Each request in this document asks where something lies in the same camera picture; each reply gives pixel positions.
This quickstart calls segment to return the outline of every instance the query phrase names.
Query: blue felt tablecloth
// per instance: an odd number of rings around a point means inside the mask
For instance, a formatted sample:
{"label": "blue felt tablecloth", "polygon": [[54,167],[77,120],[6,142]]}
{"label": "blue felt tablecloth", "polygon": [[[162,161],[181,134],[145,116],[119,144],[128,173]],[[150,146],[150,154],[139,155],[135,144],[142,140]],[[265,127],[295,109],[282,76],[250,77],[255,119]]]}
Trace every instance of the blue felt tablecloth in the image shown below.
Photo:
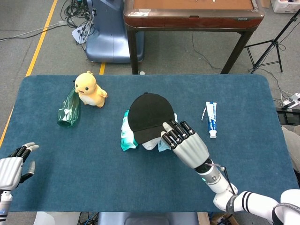
{"label": "blue felt tablecloth", "polygon": [[[120,148],[122,118],[144,92],[169,100],[227,166],[239,191],[277,200],[297,188],[267,80],[259,75],[104,75],[102,109],[81,105],[73,128],[57,113],[76,76],[38,75],[23,80],[0,157],[27,142],[40,149],[36,174],[13,192],[12,211],[217,211],[214,193],[170,151]],[[205,101],[217,102],[217,138],[201,122]]]}

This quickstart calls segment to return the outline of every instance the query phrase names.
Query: stuffed toy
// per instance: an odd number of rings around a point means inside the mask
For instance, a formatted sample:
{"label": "stuffed toy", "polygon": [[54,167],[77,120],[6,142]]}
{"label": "stuffed toy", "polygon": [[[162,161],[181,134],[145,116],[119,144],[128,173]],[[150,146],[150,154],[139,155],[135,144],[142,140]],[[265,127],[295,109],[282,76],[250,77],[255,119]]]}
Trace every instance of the stuffed toy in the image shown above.
{"label": "stuffed toy", "polygon": [[94,75],[88,71],[80,74],[75,80],[75,92],[85,105],[96,105],[101,108],[108,97],[105,90],[101,89]]}

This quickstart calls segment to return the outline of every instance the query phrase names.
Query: tripod stand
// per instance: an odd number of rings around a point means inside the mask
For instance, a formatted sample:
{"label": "tripod stand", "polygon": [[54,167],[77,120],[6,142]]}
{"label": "tripod stand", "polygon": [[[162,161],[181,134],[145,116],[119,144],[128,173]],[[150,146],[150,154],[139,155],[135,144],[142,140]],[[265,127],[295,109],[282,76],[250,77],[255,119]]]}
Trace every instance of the tripod stand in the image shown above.
{"label": "tripod stand", "polygon": [[[286,29],[291,25],[292,22],[296,21],[297,20],[297,16],[298,14],[300,13],[300,9],[296,12],[296,14],[290,19],[290,21],[286,24],[286,26],[281,30],[281,32],[277,35],[277,37],[275,39],[272,39],[272,40],[269,40],[269,41],[264,41],[264,42],[260,42],[260,43],[257,43],[257,44],[253,44],[253,45],[247,45],[245,46],[245,48],[247,48],[247,51],[249,53],[249,56],[250,56],[250,59],[251,59],[251,62],[252,62],[252,65],[253,65],[253,69],[251,71],[251,73],[254,73],[254,71],[256,71],[259,67],[262,67],[262,66],[266,66],[266,65],[271,65],[271,64],[274,64],[274,63],[279,63],[279,66],[280,66],[280,71],[282,72],[282,65],[281,65],[281,59],[280,59],[280,52],[279,52],[279,43],[278,43],[278,39],[281,37],[281,35],[286,31]],[[265,44],[265,43],[269,43],[271,42],[270,46],[267,48],[267,50],[261,55],[261,57],[259,58],[259,60],[254,63],[253,61],[253,57],[252,57],[252,54],[250,52],[250,47],[252,46],[256,46],[256,45],[262,45],[262,44]],[[276,47],[276,50],[277,50],[277,56],[278,56],[278,61],[274,61],[274,62],[269,62],[269,63],[262,63],[262,60],[269,54],[269,52],[271,51],[271,49],[273,47]]]}

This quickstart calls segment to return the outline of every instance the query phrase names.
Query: robotic arm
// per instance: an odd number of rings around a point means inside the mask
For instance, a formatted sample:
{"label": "robotic arm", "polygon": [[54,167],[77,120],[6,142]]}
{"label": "robotic arm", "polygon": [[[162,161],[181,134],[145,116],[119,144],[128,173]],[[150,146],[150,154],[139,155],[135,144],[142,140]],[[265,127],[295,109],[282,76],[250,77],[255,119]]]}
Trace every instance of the robotic arm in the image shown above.
{"label": "robotic arm", "polygon": [[34,161],[30,163],[26,174],[22,175],[22,169],[29,154],[38,148],[38,145],[30,142],[16,149],[7,158],[0,160],[0,225],[5,224],[10,204],[13,200],[11,191],[34,174]]}
{"label": "robotic arm", "polygon": [[218,170],[226,168],[215,164],[211,159],[205,143],[199,135],[185,122],[180,125],[171,121],[172,126],[163,123],[165,131],[161,138],[187,166],[195,169],[209,188],[216,193],[215,206],[230,214],[246,211],[275,225],[294,225],[300,222],[300,190],[287,190],[281,195],[281,202],[244,191],[238,195],[237,188]]}

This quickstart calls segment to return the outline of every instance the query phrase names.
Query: black cap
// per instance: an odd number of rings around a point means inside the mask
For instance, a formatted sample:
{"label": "black cap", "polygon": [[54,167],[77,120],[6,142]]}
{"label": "black cap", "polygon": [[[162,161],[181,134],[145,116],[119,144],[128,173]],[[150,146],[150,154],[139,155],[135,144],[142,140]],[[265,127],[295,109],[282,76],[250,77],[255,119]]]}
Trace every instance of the black cap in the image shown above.
{"label": "black cap", "polygon": [[170,103],[158,94],[144,93],[131,105],[128,124],[139,144],[160,137],[164,131],[163,122],[174,120]]}

